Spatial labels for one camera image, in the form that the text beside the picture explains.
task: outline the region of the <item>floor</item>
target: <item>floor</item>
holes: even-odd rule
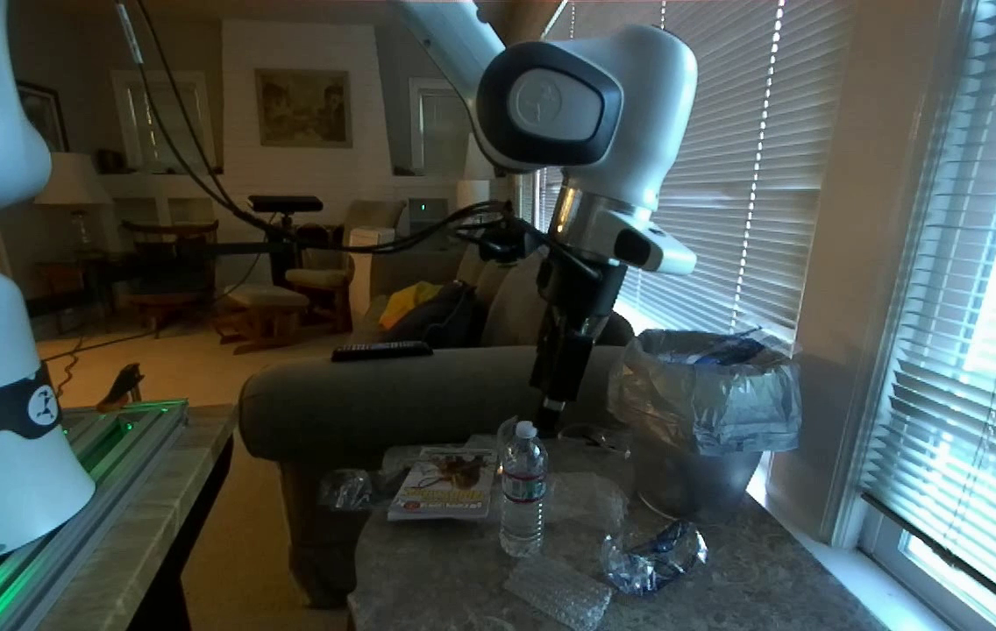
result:
[[[49,336],[39,335],[39,350],[62,406],[97,402],[131,360],[143,372],[143,399],[236,402],[247,377],[279,360],[326,359],[340,344],[340,336],[310,335],[279,350],[233,356],[205,323],[169,325],[158,336],[138,325],[110,331],[70,325]],[[286,575],[285,548],[286,527],[277,471],[236,447],[233,474],[183,575],[194,627],[345,631],[345,614],[304,607]]]

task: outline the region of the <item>granite countertop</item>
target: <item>granite countertop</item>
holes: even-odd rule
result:
[[[542,557],[608,587],[595,568],[602,496],[594,513],[549,509]],[[632,529],[660,520],[632,506]],[[821,568],[747,496],[725,513],[700,513],[710,566],[691,568],[657,598],[610,598],[598,627],[881,627],[864,602]],[[511,557],[487,522],[387,522],[376,513],[356,545],[356,627],[566,627],[506,591]]]

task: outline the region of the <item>lamp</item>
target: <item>lamp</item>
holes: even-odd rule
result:
[[[93,249],[85,214],[92,208],[110,208],[110,193],[92,166],[92,156],[51,156],[49,184],[36,205],[70,210],[82,249]]]

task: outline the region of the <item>table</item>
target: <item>table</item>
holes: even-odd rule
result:
[[[229,406],[67,411],[93,497],[0,561],[0,627],[190,627],[179,572],[233,463]]]
[[[710,541],[710,566],[657,598],[614,598],[602,627],[881,627],[747,496],[720,516],[697,516],[697,529]],[[595,578],[598,541],[602,513],[598,520],[547,516],[542,554],[588,578]],[[511,568],[517,561],[499,550],[496,520],[400,527],[376,513],[356,541],[354,627],[561,627],[506,594]]]

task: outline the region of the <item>chair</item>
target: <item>chair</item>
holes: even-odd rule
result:
[[[127,256],[131,305],[158,335],[169,318],[212,305],[213,298],[213,242],[212,224],[138,224],[124,220],[134,246]]]
[[[340,227],[317,227],[319,236],[310,236],[310,249],[299,253],[299,267],[285,272],[285,284],[310,296],[312,318],[326,318],[330,331],[348,335],[349,331],[349,281],[354,281],[354,259],[348,253],[317,249],[319,246],[340,246]]]

